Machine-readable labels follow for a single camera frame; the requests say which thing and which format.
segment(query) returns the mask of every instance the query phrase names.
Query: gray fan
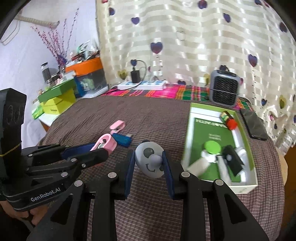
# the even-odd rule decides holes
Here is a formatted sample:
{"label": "gray fan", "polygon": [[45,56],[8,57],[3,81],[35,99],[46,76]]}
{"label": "gray fan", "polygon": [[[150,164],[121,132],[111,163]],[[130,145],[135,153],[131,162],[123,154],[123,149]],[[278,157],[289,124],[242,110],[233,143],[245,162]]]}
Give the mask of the gray fan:
{"label": "gray fan", "polygon": [[234,107],[239,93],[240,77],[223,70],[211,73],[209,100],[214,103]]}

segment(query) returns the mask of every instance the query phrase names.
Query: pink clip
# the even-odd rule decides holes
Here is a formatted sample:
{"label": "pink clip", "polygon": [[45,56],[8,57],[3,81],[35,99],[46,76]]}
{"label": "pink clip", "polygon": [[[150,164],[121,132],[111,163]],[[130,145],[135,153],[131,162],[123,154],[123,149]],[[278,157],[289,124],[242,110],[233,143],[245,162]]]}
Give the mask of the pink clip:
{"label": "pink clip", "polygon": [[126,126],[126,123],[124,121],[118,120],[114,124],[110,126],[110,134],[118,133],[120,132],[124,127]]}
{"label": "pink clip", "polygon": [[98,139],[91,151],[97,148],[104,148],[110,155],[116,146],[117,142],[114,140],[114,138],[110,134],[104,134]]}

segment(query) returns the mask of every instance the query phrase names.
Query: green gift box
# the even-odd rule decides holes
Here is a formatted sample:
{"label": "green gift box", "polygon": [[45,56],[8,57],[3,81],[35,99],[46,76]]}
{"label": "green gift box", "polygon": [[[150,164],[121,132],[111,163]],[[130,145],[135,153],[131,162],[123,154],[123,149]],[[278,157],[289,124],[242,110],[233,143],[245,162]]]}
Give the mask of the green gift box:
{"label": "green gift box", "polygon": [[60,96],[66,93],[69,89],[74,88],[76,86],[75,80],[68,80],[59,85],[56,85],[52,89],[44,92],[43,94],[38,96],[38,100],[40,103],[48,101],[54,97]]}

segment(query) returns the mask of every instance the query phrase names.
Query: yellow rubber band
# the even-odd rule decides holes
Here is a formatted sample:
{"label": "yellow rubber band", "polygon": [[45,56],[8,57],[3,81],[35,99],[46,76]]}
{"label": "yellow rubber band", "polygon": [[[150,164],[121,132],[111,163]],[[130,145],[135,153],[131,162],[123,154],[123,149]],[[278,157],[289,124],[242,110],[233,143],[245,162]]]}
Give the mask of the yellow rubber band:
{"label": "yellow rubber band", "polygon": [[17,148],[20,146],[20,144],[16,145],[15,147],[13,147],[13,148],[12,148],[11,150],[9,150],[8,152],[6,152],[6,153],[0,155],[0,157],[3,157],[3,156],[5,156],[5,155],[7,155],[8,153],[14,151],[15,149],[17,149]]}

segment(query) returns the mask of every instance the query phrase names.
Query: jar lid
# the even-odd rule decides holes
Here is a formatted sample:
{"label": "jar lid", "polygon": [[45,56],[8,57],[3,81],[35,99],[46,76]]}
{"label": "jar lid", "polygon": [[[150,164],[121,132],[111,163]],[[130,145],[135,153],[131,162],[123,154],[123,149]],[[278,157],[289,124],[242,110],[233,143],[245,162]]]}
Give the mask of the jar lid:
{"label": "jar lid", "polygon": [[205,143],[205,149],[210,154],[218,154],[221,152],[221,146],[216,141],[207,141]]}
{"label": "jar lid", "polygon": [[237,122],[235,121],[235,119],[231,119],[227,122],[227,127],[229,130],[234,130],[237,127]]}

